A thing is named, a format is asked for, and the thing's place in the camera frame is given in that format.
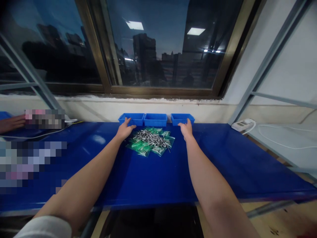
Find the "window frame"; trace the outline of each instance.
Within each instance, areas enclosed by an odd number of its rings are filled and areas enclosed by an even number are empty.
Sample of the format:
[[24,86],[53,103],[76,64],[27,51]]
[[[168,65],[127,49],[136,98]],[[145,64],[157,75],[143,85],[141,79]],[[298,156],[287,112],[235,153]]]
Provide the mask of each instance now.
[[212,89],[161,88],[117,86],[121,76],[117,76],[114,59],[111,54],[109,34],[104,21],[102,6],[99,0],[75,0],[79,15],[95,59],[97,70],[106,95],[133,98],[181,98],[181,99],[221,99],[237,67],[236,60],[242,52],[264,6],[265,0],[244,0],[233,28],[228,47],[219,67]]

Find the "person's hand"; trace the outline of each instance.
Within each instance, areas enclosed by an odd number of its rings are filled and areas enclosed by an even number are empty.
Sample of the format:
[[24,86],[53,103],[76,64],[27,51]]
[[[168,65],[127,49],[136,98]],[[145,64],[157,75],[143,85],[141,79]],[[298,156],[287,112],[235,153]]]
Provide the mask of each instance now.
[[25,126],[25,115],[0,120],[0,135]]
[[131,121],[131,118],[127,119],[125,118],[125,121],[123,124],[119,126],[118,132],[116,134],[116,137],[122,141],[124,141],[132,132],[134,128],[136,128],[136,125],[132,125],[128,127],[129,122]]
[[187,142],[188,139],[193,138],[193,129],[192,129],[192,123],[187,118],[187,123],[178,123],[178,126],[181,127],[181,132],[184,136],[184,140]]

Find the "dusk sky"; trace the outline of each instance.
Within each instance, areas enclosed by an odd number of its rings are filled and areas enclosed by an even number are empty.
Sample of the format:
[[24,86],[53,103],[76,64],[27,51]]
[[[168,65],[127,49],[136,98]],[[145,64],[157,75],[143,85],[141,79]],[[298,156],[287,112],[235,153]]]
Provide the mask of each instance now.
[[[157,58],[182,52],[189,0],[108,0],[114,40],[133,57],[132,37],[146,33],[156,40]],[[142,22],[144,30],[132,30],[125,21]]]
[[[182,52],[189,0],[108,0],[115,43],[133,57],[134,35],[146,33],[156,40],[157,57]],[[21,27],[39,33],[37,24],[53,25],[67,43],[65,34],[78,34],[84,41],[74,0],[12,1],[10,13]],[[132,30],[125,21],[142,22],[144,30]]]
[[85,40],[80,28],[83,24],[74,0],[15,0],[10,2],[9,12],[21,27],[39,33],[37,24],[53,25],[66,43],[67,32],[76,33]]

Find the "power strip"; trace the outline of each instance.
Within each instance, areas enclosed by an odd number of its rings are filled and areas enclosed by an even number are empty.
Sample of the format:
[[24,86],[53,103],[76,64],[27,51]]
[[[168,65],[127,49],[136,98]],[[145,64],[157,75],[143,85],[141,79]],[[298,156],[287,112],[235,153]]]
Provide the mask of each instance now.
[[254,125],[254,121],[252,119],[245,119],[238,122],[235,122],[231,125],[233,129],[236,131],[245,131],[249,128],[251,128]]

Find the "blue table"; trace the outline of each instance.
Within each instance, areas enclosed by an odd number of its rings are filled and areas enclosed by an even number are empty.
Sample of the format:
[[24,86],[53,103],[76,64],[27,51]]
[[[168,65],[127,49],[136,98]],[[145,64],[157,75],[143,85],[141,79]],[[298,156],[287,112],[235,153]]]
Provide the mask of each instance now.
[[[66,141],[67,150],[61,157],[52,157],[50,164],[41,166],[40,172],[34,174],[35,179],[28,180],[26,187],[17,188],[16,194],[1,195],[0,215],[35,213],[61,186],[61,180],[69,179],[101,151],[118,127],[119,123],[86,122],[47,136],[42,141]],[[166,151],[162,157],[152,152],[148,158],[142,157],[125,147],[127,140],[122,143],[95,206],[143,208],[198,201],[180,128],[168,124],[164,129],[171,131],[176,140],[171,153]],[[228,124],[195,123],[193,135],[241,202],[302,200],[317,195],[313,185]]]

